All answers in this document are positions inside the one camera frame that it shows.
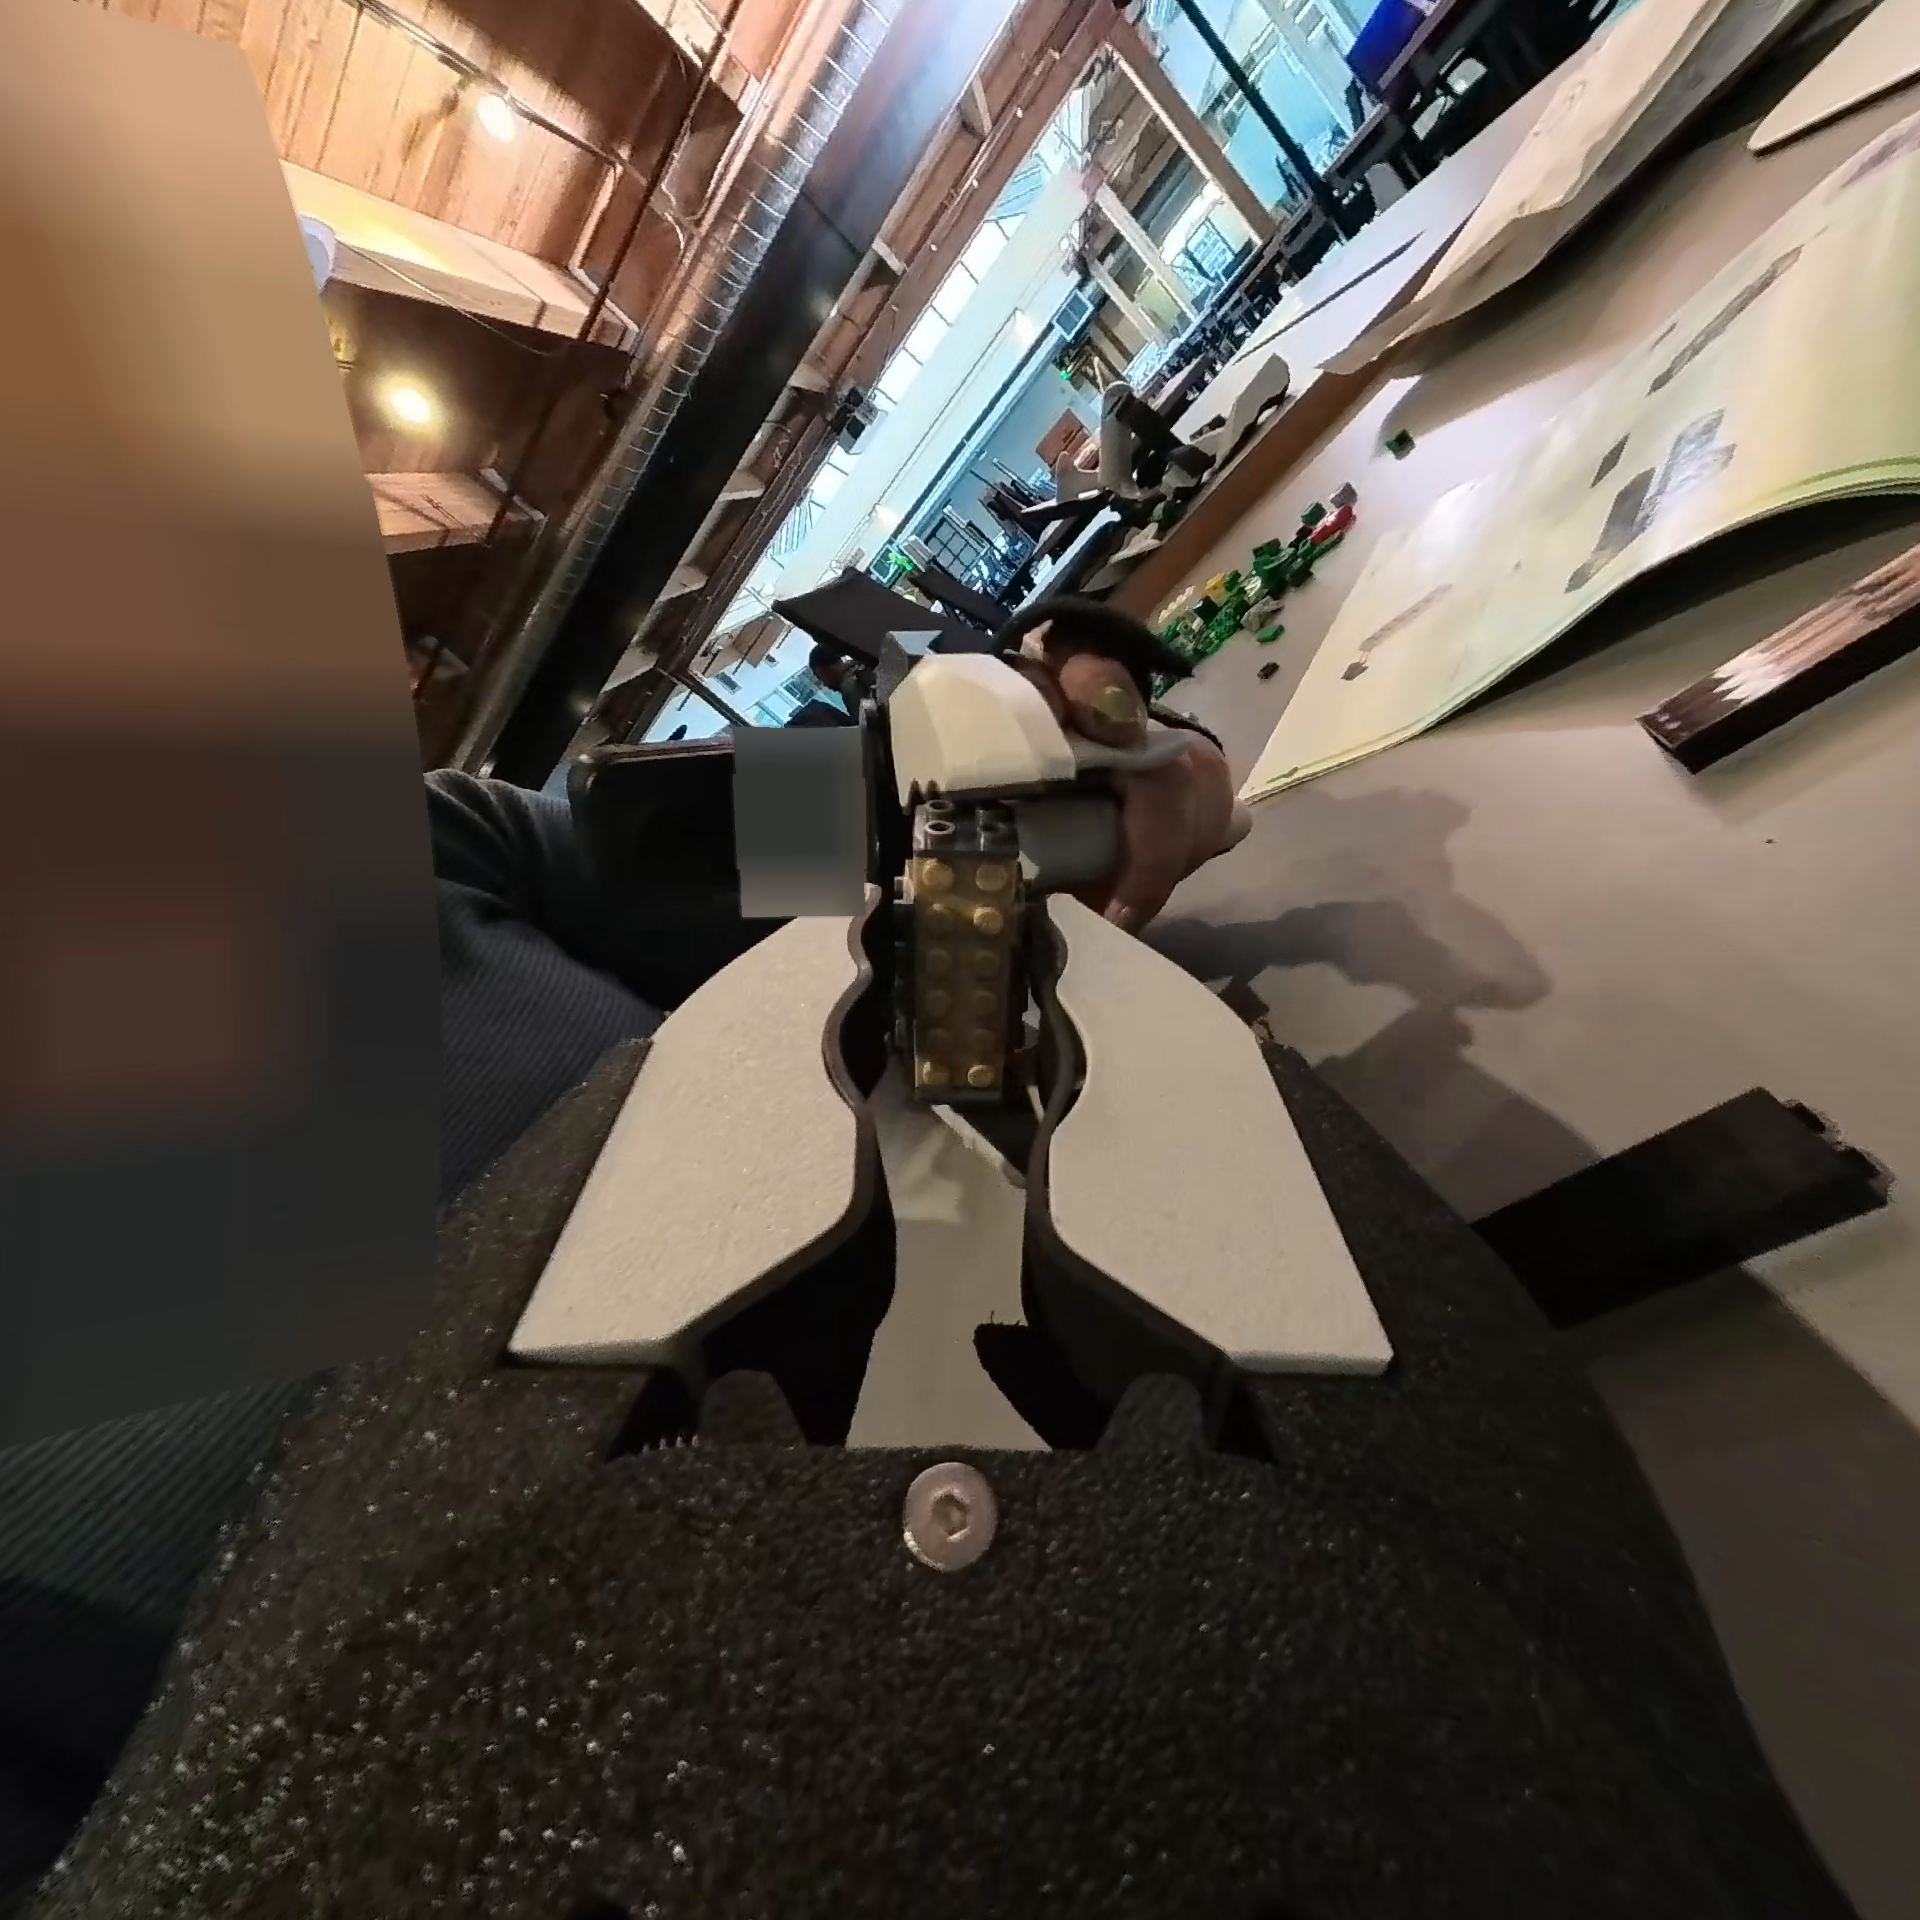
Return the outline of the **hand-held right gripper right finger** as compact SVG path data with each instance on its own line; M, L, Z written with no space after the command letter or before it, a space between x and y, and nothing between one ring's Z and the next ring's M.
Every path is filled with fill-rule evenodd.
M1083 1377L1379 1376L1391 1339L1257 1033L1085 905L1048 907L1061 1057L1026 1177L1039 1313Z

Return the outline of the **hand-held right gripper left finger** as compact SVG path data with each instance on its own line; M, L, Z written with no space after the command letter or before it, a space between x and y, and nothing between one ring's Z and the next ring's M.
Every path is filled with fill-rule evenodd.
M794 918L648 1043L511 1339L533 1365L863 1387L896 1289L869 921Z

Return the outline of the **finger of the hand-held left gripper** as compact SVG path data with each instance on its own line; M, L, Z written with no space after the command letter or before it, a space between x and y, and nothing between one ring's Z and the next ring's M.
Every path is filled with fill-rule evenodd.
M1015 800L1028 889L1106 889L1123 863L1123 813L1112 790L1048 790Z
M1048 696L997 656L924 656L885 720L900 800L1040 793L1081 773Z

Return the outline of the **grey and tan brick assembly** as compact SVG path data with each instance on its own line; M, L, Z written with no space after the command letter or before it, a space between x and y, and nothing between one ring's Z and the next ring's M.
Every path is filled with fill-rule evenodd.
M1033 886L1018 810L913 800L895 895L896 1056L929 1107L1015 1114L1033 1096Z

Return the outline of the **person's left forearm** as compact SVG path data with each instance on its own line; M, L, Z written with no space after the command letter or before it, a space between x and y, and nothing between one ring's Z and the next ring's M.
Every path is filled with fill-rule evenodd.
M440 769L423 777L423 802L440 914L447 1216L611 1048L649 1037L776 925L601 881L570 806L545 793Z

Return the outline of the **grey desk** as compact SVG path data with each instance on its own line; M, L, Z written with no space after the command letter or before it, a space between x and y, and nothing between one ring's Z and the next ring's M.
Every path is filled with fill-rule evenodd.
M1568 1337L1861 1914L1915 1914L1915 659L1701 777L1639 717L1914 541L1897 496L1668 563L1264 802L1157 929L1463 1216L1748 1088L1890 1171L1883 1210Z

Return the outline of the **person's left hand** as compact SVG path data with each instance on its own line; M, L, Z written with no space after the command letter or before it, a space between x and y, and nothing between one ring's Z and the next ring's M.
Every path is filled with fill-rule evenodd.
M1184 880L1249 834L1250 817L1237 810L1237 782L1213 737L1157 720L1148 698L1155 667L1106 654L1101 632L1132 649L1155 637L1124 614L1099 619L1061 610L1026 634L1025 649L1068 731L1123 751L1161 735L1181 745L1164 762L1108 773L1120 849L1106 878L1069 889L1119 928L1144 933Z

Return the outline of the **pile of green toy bricks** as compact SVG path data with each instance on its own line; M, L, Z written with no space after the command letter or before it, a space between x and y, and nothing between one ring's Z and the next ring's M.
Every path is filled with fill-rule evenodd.
M1288 598L1344 543L1359 504L1355 485L1341 485L1331 498L1311 502L1289 535L1263 539L1240 566L1181 589L1157 614L1167 663L1151 679L1153 693L1170 693L1240 634L1252 634L1263 646L1279 642Z

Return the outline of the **white office chair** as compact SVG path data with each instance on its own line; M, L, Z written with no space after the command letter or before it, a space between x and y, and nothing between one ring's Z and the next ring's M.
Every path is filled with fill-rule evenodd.
M1285 407L1289 390L1289 361L1271 352L1223 407L1181 427L1151 405L1132 382L1116 379L1099 394L1096 485L1108 499L1141 511L1148 504L1184 499L1252 435L1264 418Z

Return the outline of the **black flat plate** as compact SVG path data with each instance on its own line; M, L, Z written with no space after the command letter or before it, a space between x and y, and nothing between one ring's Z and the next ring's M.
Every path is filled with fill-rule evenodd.
M1555 1327L1578 1327L1881 1210L1890 1189L1827 1114L1752 1088L1474 1230Z

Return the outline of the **open instruction booklet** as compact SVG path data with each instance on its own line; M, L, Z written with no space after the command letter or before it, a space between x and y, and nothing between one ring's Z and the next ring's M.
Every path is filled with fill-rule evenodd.
M1521 451L1381 536L1240 797L1474 703L1755 521L1917 478L1917 117L1834 168Z

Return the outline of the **dark brown flat plate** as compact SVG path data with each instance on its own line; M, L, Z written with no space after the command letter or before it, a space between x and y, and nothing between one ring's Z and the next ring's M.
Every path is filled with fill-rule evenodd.
M1639 714L1644 735L1701 775L1917 649L1917 546Z

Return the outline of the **person's torso in dark sweater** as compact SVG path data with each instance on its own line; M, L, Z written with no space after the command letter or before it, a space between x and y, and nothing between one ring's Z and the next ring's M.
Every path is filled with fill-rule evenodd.
M109 1777L227 1528L315 1390L243 1387L4 1446L4 1914L26 1913Z

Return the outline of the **pale flat board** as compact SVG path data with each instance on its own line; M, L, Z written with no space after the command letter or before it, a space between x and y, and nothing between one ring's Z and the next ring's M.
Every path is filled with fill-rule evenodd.
M1871 15L1858 32L1812 66L1755 126L1747 149L1755 154L1805 137L1917 79L1917 39L1874 35Z

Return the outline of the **silver ventilation duct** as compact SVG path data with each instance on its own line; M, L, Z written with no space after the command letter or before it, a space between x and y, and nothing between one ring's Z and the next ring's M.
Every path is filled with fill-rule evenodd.
M495 749L899 13L899 1L803 10L799 47L731 138L661 310L644 322L609 448L536 539L465 680L461 726L432 762L467 767Z

